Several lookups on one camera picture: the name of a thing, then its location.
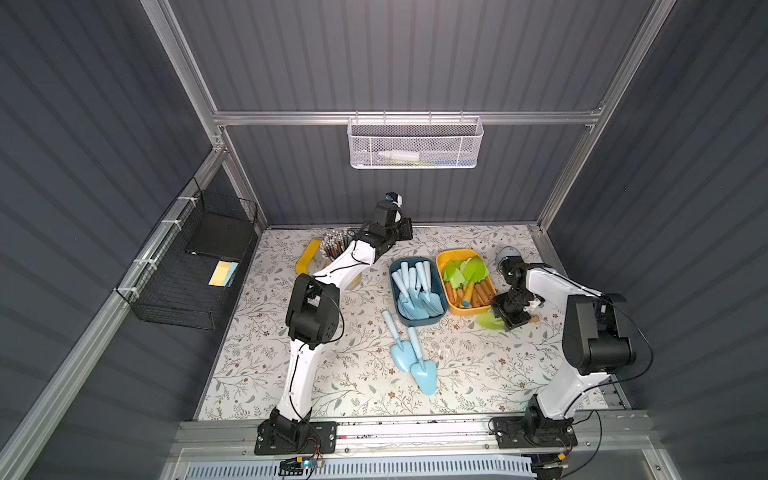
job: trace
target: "yellow container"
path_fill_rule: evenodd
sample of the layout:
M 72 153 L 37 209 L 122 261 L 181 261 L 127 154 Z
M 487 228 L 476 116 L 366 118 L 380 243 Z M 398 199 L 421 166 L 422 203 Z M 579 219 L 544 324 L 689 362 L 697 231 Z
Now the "yellow container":
M 470 250 L 469 248 L 459 248 L 457 250 L 446 250 L 443 253 L 440 253 L 437 256 L 437 260 L 435 260 L 435 263 L 437 264 L 437 269 L 440 271 L 440 278 L 442 278 L 442 270 L 445 268 L 445 265 L 448 262 L 454 262 L 456 260 L 464 261 L 468 258 L 472 257 L 480 257 L 477 252 L 474 250 Z M 488 282 L 493 286 L 494 290 L 496 289 L 496 286 L 493 284 L 493 281 L 491 280 L 491 277 L 488 276 Z M 442 283 L 442 289 L 445 291 L 445 298 L 448 299 L 448 310 L 451 310 L 451 313 L 454 315 L 459 316 L 470 316 L 470 315 L 479 315 L 480 313 L 487 312 L 491 306 L 478 306 L 478 307 L 472 307 L 472 308 L 458 308 L 456 305 L 451 303 L 451 297 L 448 295 L 448 292 L 445 290 L 445 282 Z

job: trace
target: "table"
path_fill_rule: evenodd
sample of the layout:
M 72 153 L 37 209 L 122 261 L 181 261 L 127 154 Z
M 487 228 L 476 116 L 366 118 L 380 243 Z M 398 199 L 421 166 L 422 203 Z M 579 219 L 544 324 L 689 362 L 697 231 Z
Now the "table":
M 294 267 L 306 245 L 328 230 L 267 230 L 253 255 L 240 301 L 225 335 L 197 419 L 265 419 L 283 391 L 289 362 L 285 327 Z M 428 257 L 472 248 L 492 270 L 497 290 L 506 284 L 492 265 L 507 245 L 527 262 L 540 257 L 527 226 L 416 227 L 413 240 L 398 242 L 342 292 L 344 337 L 326 346 L 313 390 L 312 417 L 443 415 L 519 412 L 560 366 L 564 313 L 546 305 L 540 321 L 510 332 L 481 328 L 474 317 L 446 313 L 419 328 L 425 358 L 438 366 L 438 392 L 425 396 L 389 355 L 394 340 L 381 317 L 395 309 L 389 266 L 403 257 Z M 405 327 L 396 320 L 401 338 Z M 599 389 L 581 409 L 607 408 Z

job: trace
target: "blue tray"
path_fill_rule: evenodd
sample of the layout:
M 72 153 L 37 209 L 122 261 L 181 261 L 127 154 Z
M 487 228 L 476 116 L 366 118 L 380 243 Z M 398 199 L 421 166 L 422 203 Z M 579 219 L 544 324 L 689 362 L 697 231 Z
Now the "blue tray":
M 432 292 L 437 293 L 440 295 L 440 303 L 442 303 L 442 309 L 443 314 L 438 316 L 430 316 L 428 319 L 424 320 L 410 320 L 405 318 L 403 315 L 400 314 L 400 310 L 397 308 L 397 299 L 400 296 L 400 289 L 397 288 L 397 285 L 395 285 L 395 280 L 392 280 L 392 272 L 395 270 L 400 270 L 400 263 L 401 262 L 407 262 L 408 268 L 412 266 L 416 266 L 417 262 L 423 262 L 423 261 L 429 261 L 429 272 L 432 274 Z M 389 282 L 392 284 L 392 295 L 393 295 L 393 302 L 395 304 L 395 314 L 397 315 L 397 318 L 400 319 L 400 323 L 402 323 L 405 326 L 425 326 L 425 325 L 434 325 L 437 322 L 440 321 L 440 319 L 445 315 L 445 312 L 448 311 L 448 299 L 445 298 L 445 291 L 442 288 L 442 278 L 440 278 L 440 272 L 437 270 L 437 265 L 435 262 L 430 260 L 429 258 L 425 257 L 409 257 L 409 258 L 401 258 L 398 260 L 395 260 L 392 265 L 389 266 Z

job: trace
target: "white wire basket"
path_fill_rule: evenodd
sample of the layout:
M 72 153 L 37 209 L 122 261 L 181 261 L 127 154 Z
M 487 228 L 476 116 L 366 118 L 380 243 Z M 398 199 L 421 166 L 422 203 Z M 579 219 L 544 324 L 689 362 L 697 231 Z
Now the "white wire basket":
M 349 118 L 354 168 L 474 168 L 483 129 L 480 117 L 402 115 Z

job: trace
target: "black bracket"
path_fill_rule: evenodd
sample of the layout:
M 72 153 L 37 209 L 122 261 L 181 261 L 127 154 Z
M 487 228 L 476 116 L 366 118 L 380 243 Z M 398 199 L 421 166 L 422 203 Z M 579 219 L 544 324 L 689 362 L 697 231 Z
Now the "black bracket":
M 578 445 L 570 420 L 544 417 L 533 395 L 522 417 L 494 417 L 490 426 L 500 449 L 567 448 Z
M 320 443 L 320 453 L 336 451 L 336 422 L 309 422 L 308 436 L 314 437 Z M 254 455 L 312 455 L 315 452 L 315 442 L 307 439 L 298 449 L 292 443 L 277 435 L 275 425 L 266 420 L 259 425 L 259 436 L 253 447 Z

